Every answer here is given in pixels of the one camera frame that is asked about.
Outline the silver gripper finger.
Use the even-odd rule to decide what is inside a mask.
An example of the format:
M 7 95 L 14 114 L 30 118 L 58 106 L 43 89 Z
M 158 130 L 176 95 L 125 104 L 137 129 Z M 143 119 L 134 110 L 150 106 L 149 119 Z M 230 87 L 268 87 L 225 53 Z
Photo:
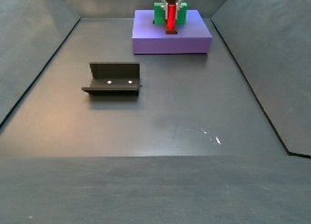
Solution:
M 176 1 L 176 11 L 180 10 L 180 8 L 181 8 L 181 3 L 182 3 L 182 0 L 177 0 L 177 1 Z
M 162 10 L 164 12 L 166 12 L 166 5 L 168 5 L 166 0 L 160 0 L 160 1 L 161 1 Z

